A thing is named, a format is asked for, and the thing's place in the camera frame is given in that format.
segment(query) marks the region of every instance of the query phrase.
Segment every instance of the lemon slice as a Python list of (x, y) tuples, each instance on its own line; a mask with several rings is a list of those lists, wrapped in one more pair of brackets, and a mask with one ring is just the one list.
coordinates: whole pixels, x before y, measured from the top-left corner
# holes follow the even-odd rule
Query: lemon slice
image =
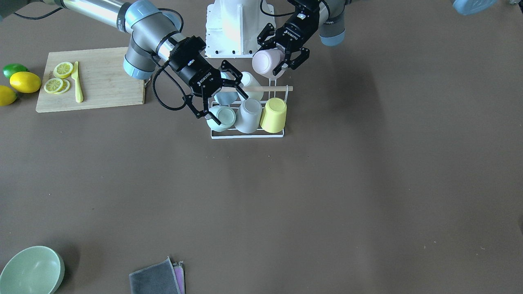
[(68, 80), (63, 80), (63, 81), (64, 81), (63, 87), (60, 90), (58, 90), (58, 92), (55, 92), (55, 94), (63, 94), (71, 88), (71, 83)]
[(58, 78), (66, 78), (73, 72), (73, 64), (71, 62), (59, 63), (53, 71), (53, 75)]
[(64, 86), (64, 80), (61, 78), (54, 77), (46, 82), (46, 84), (43, 86), (43, 89), (46, 90), (47, 93), (53, 94), (58, 91), (61, 91)]

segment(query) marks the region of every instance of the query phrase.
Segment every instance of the cable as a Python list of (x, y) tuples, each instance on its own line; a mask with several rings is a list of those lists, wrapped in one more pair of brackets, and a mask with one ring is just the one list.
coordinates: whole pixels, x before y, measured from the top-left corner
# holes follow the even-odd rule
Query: cable
[(263, 13), (265, 15), (268, 15), (268, 16), (274, 16), (274, 17), (288, 16), (288, 15), (293, 15), (294, 14), (294, 12), (289, 12), (289, 13), (285, 13), (285, 14), (270, 14), (268, 12), (265, 12), (263, 10), (263, 0), (260, 0), (260, 10), (261, 10), (261, 13)]
[[(178, 84), (178, 82), (165, 70), (165, 68), (169, 65), (169, 60), (167, 60), (163, 65), (160, 65), (152, 56), (151, 54), (151, 59), (154, 61), (154, 63), (156, 63), (156, 65), (158, 65), (160, 68), (156, 71), (156, 73), (154, 74), (154, 77), (153, 77), (153, 81), (152, 81), (152, 84), (153, 84), (153, 93), (154, 93), (154, 97), (156, 97), (156, 100), (158, 100), (158, 102), (160, 103), (160, 105), (162, 105), (163, 107), (169, 109), (169, 110), (173, 110), (173, 111), (177, 111), (177, 110), (181, 110), (183, 109), (186, 105), (187, 105), (187, 102), (186, 102), (186, 98), (187, 97), (187, 94), (185, 94), (184, 90), (181, 88), (180, 84)], [(164, 72), (169, 78), (171, 81), (173, 81), (176, 86), (178, 86), (178, 89), (180, 90), (180, 92), (183, 94), (184, 96), (184, 103), (181, 105), (181, 106), (178, 106), (178, 107), (171, 107), (171, 106), (167, 106), (165, 105), (165, 103), (163, 103), (163, 101), (158, 97), (158, 93), (156, 92), (156, 79), (158, 78), (158, 76)]]
[(21, 18), (24, 18), (24, 19), (30, 19), (30, 20), (39, 20), (39, 19), (42, 19), (42, 18), (46, 18), (48, 16), (50, 16), (51, 14), (54, 14), (54, 13), (57, 13), (59, 10), (62, 10), (63, 8), (60, 7), (58, 9), (55, 9), (51, 12), (49, 12), (48, 14), (44, 14), (42, 16), (39, 16), (39, 17), (29, 17), (29, 16), (23, 16), (23, 15), (20, 15), (18, 13), (13, 13), (14, 15), (18, 16), (18, 17), (21, 17)]
[(172, 12), (172, 13), (176, 14), (180, 18), (180, 22), (181, 22), (180, 32), (181, 32), (181, 30), (184, 29), (184, 18), (181, 16), (181, 14), (178, 11), (172, 10), (172, 9), (169, 9), (169, 8), (159, 8), (159, 10), (169, 11), (169, 12)]

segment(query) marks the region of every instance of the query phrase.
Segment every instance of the mug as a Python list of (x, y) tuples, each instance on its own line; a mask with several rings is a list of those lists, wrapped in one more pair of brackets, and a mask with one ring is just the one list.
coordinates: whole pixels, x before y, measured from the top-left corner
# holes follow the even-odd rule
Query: mug
[(209, 111), (212, 112), (212, 114), (214, 114), (214, 116), (216, 116), (222, 123), (221, 125), (218, 125), (212, 118), (208, 119), (207, 125), (209, 125), (209, 128), (213, 131), (223, 132), (226, 129), (231, 128), (236, 122), (236, 113), (234, 113), (234, 110), (229, 106), (216, 105), (211, 107)]
[(236, 111), (236, 123), (234, 127), (246, 134), (250, 134), (258, 129), (260, 118), (262, 117), (262, 104), (253, 98), (242, 101), (238, 111)]
[[(260, 83), (254, 78), (252, 73), (250, 72), (242, 72), (242, 84), (244, 87), (260, 87)], [(255, 99), (260, 101), (263, 98), (263, 92), (246, 92), (247, 96), (249, 98)]]
[[(222, 78), (229, 78), (227, 73), (220, 73)], [(214, 100), (220, 105), (230, 105), (238, 99), (238, 92), (218, 92), (214, 96)]]
[(268, 133), (278, 133), (285, 127), (287, 104), (280, 98), (271, 98), (261, 113), (260, 126)]
[(268, 78), (275, 80), (283, 75), (283, 70), (277, 75), (272, 74), (272, 70), (281, 62), (285, 54), (279, 49), (260, 50), (253, 56), (253, 70)]

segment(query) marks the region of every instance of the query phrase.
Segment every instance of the wooden cutting board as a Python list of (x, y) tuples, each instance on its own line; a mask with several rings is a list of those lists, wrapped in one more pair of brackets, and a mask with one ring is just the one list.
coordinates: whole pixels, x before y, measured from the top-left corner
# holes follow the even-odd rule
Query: wooden cutting board
[(52, 72), (57, 64), (78, 61), (84, 101), (76, 102), (75, 82), (68, 77), (71, 89), (64, 94), (49, 94), (43, 87), (40, 89), (36, 111), (53, 112), (143, 104), (144, 80), (131, 78), (123, 70), (123, 56), (126, 51), (127, 47), (121, 47), (49, 53), (42, 85), (54, 77)]

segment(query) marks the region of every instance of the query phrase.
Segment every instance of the mint green bowl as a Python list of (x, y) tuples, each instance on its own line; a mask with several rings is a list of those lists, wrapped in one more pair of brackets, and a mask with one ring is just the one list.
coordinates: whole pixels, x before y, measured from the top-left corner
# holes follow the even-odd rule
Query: mint green bowl
[(52, 294), (64, 277), (64, 262), (52, 249), (34, 246), (20, 251), (0, 275), (0, 294)]

